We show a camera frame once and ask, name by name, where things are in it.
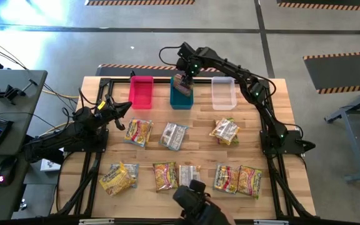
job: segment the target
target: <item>black camera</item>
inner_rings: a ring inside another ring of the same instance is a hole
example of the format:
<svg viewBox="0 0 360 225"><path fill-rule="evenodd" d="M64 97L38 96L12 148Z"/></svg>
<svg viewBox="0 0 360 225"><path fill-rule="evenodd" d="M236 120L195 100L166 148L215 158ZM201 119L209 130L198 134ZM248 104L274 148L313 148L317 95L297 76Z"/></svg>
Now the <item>black camera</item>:
<svg viewBox="0 0 360 225"><path fill-rule="evenodd" d="M181 218L176 220L177 225L224 225L229 224L221 209L207 201L210 197L205 193L205 184L192 180L189 187L180 186L173 194L173 199L184 209Z"/></svg>

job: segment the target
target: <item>wooden tabletop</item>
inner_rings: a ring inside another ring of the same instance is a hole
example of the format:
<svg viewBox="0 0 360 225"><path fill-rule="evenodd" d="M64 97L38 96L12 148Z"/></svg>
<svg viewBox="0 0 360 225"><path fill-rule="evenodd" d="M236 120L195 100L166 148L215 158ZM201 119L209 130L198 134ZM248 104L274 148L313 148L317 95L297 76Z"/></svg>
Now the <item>wooden tabletop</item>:
<svg viewBox="0 0 360 225"><path fill-rule="evenodd" d="M96 100L101 77L85 77L82 84L84 95L92 102ZM284 79L272 80L277 92L272 97L276 117L284 123L294 123L293 111ZM211 103L211 85L194 86L194 106L188 111L173 110L169 103L170 84L154 84L152 109L130 109L122 122L128 126L131 118L152 120L154 123L146 147L124 143L125 131L116 129L113 122L108 125L109 140L102 155L100 179L109 171L111 164L138 163L138 187L128 189L110 197L97 183L92 216L109 218L178 218L181 208L172 199L175 189L156 192L153 163L175 161L179 165L201 166L201 179L206 192L217 199L235 219L275 219L273 198L266 158L260 147L261 122L258 111L241 95L236 85L237 106L231 111L215 111ZM129 83L116 83L113 98L121 103L128 101ZM219 145L208 134L213 130L213 120L234 118L241 128L237 146ZM189 126L181 150L170 151L158 144L167 122ZM64 163L59 184L59 206L63 207L79 186L84 153L72 154ZM250 166L263 170L261 194L258 200L243 194L228 194L212 189L217 163L228 166ZM303 162L296 156L284 155L286 174L290 189L311 214L315 214L308 177ZM88 188L84 192L82 212L86 207ZM279 192L283 212L286 212L283 192Z"/></svg>

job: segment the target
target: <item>snack package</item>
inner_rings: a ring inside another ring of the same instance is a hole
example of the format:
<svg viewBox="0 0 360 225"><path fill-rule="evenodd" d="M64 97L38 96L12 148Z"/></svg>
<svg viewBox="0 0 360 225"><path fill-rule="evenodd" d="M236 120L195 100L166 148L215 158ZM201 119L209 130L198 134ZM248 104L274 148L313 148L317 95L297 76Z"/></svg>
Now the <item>snack package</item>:
<svg viewBox="0 0 360 225"><path fill-rule="evenodd" d="M184 135L186 135L187 129L187 126L168 122L159 143L168 147L170 150L178 151L181 143L183 142Z"/></svg>
<svg viewBox="0 0 360 225"><path fill-rule="evenodd" d="M175 162L154 163L156 191L178 188Z"/></svg>
<svg viewBox="0 0 360 225"><path fill-rule="evenodd" d="M222 118L216 125L215 129L209 134L222 139L227 145L231 144L231 141L236 136L240 127L237 126L234 122L231 122L225 118Z"/></svg>
<svg viewBox="0 0 360 225"><path fill-rule="evenodd" d="M241 166L238 180L238 192L258 199L261 189L262 171L251 167Z"/></svg>
<svg viewBox="0 0 360 225"><path fill-rule="evenodd" d="M111 169L114 169L117 166L120 166L120 164L112 164ZM137 188L139 164L125 164L124 167L129 171L130 176L136 180L136 182L131 187Z"/></svg>
<svg viewBox="0 0 360 225"><path fill-rule="evenodd" d="M132 118L129 122L129 127L127 128L124 142L133 143L144 147L146 143L148 143L152 128L152 121L144 121L141 119Z"/></svg>
<svg viewBox="0 0 360 225"><path fill-rule="evenodd" d="M183 79L184 75L176 74L173 77L173 87L176 88L180 93L189 97L191 90L193 90L194 83L189 83L186 79Z"/></svg>
<svg viewBox="0 0 360 225"><path fill-rule="evenodd" d="M237 191L239 167L232 168L218 164L213 189L235 194Z"/></svg>
<svg viewBox="0 0 360 225"><path fill-rule="evenodd" d="M231 122L234 122L234 119L231 118L231 117L227 118L227 120L231 121ZM215 126L217 126L220 121L214 121L214 122L215 122ZM218 138L218 137L217 137L217 143L218 144L225 144L225 142L222 139ZM231 144L239 144L237 135L235 135L235 137L231 140Z"/></svg>
<svg viewBox="0 0 360 225"><path fill-rule="evenodd" d="M191 180L201 181L199 170L201 166L179 166L179 185L189 186Z"/></svg>
<svg viewBox="0 0 360 225"><path fill-rule="evenodd" d="M122 162L99 180L99 183L110 196L114 196L117 193L130 188L135 182L136 180L131 177L129 171L124 167Z"/></svg>

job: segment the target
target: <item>computer mouse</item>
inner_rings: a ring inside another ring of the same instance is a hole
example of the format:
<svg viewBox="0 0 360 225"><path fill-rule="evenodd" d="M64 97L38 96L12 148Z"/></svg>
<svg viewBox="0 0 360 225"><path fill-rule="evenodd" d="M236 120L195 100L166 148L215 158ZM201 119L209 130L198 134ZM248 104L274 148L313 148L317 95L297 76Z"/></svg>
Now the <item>computer mouse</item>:
<svg viewBox="0 0 360 225"><path fill-rule="evenodd" d="M15 178L16 156L9 156L0 163L0 186L9 186Z"/></svg>

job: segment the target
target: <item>concrete floor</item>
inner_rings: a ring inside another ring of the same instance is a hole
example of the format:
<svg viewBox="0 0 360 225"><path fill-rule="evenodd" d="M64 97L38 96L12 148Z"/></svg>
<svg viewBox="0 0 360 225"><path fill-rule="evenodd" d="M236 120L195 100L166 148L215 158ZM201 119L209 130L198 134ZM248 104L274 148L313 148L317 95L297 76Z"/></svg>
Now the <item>concrete floor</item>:
<svg viewBox="0 0 360 225"><path fill-rule="evenodd" d="M277 7L275 0L261 0L266 29L360 30L360 12ZM193 6L84 6L75 0L0 0L0 24L68 26L77 28L231 28L259 29L253 0L200 0ZM95 75L103 63L162 65L158 51L164 46L209 46L222 57L262 76L268 76L260 34L146 33L146 32L24 32L0 31L0 44L28 68L45 69L55 91L77 95L84 76ZM305 137L316 143L306 154L307 173L318 216L360 222L360 181L347 184L343 176L355 171L351 147L342 121L326 124L323 117L347 105L359 93L318 95L302 57L305 55L360 51L359 35L267 35L276 78L285 78L296 123ZM175 52L164 55L175 61ZM18 68L0 58L3 65ZM53 124L66 118L63 103L42 94L36 114ZM33 119L29 134L48 125ZM29 208L48 199L56 173L39 172L33 164L25 182ZM43 207L15 214L15 218L45 216Z"/></svg>

